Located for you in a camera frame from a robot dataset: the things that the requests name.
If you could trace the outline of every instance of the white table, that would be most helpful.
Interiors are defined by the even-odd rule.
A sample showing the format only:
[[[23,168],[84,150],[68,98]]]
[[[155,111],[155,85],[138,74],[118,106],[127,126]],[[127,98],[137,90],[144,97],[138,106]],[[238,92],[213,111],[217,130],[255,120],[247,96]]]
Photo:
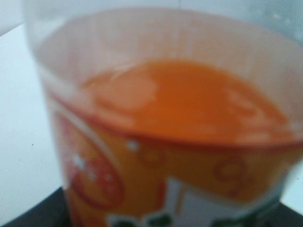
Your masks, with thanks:
[[[38,77],[21,25],[0,37],[0,226],[61,186]],[[303,214],[303,166],[282,202]]]

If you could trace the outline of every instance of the printed label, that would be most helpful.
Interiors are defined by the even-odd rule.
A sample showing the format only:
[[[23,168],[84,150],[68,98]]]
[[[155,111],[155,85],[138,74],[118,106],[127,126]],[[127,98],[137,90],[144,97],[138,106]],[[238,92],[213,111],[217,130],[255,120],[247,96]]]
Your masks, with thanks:
[[[84,227],[258,227],[302,155],[121,137],[51,110],[71,214]]]

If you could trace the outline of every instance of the black surface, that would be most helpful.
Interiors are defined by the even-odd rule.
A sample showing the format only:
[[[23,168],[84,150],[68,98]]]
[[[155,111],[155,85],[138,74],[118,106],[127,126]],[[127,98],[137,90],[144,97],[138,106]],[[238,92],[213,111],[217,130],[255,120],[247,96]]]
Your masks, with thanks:
[[[63,190],[2,227],[71,227]],[[264,227],[303,227],[303,216],[280,203]]]

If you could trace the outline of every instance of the orange liquid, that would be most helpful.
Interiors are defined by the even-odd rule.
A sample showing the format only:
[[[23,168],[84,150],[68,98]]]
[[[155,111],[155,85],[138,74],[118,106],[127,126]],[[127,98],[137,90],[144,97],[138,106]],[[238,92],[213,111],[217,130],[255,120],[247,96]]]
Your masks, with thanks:
[[[151,61],[107,71],[83,88],[100,106],[132,119],[128,131],[178,141],[258,142],[245,137],[256,129],[262,130],[257,139],[271,141],[276,136],[271,129],[287,121],[249,84],[190,61]]]

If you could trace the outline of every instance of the plastic cup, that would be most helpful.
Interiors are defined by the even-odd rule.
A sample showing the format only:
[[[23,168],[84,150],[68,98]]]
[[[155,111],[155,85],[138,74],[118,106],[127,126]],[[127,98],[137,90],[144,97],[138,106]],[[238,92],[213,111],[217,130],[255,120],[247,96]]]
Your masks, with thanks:
[[[27,0],[28,39],[74,226],[262,225],[303,155],[302,7],[303,1]],[[130,131],[134,119],[80,88],[108,69],[150,59],[229,71],[258,87],[288,123],[252,127],[233,143],[222,142],[232,129],[220,128],[222,143],[170,140]],[[276,135],[270,142],[268,131]]]

